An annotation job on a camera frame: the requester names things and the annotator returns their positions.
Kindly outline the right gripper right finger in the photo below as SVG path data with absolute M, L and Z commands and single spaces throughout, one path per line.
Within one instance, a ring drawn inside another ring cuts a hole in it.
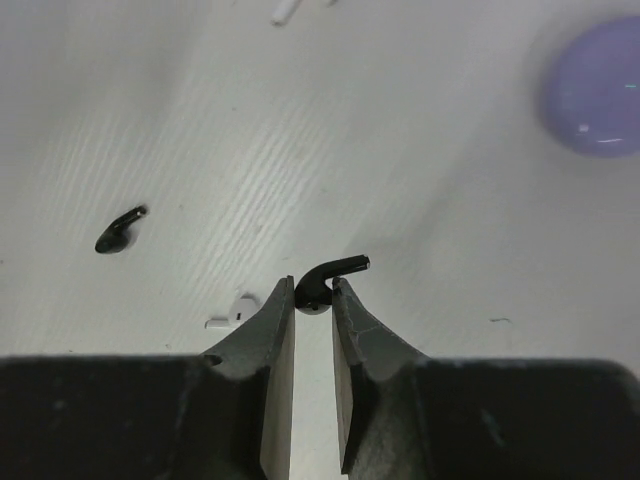
M 595 359 L 434 358 L 333 283 L 341 471 L 351 479 L 635 479 L 639 382 Z

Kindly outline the purple earbud charging case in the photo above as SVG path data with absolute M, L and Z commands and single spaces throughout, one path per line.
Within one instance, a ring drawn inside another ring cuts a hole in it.
M 540 92 L 548 132 L 587 156 L 639 152 L 639 17 L 590 27 L 551 62 Z

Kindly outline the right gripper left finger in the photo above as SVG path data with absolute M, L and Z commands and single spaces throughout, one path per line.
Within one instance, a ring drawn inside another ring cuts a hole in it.
M 197 355 L 1 361 L 5 479 L 285 479 L 294 282 Z

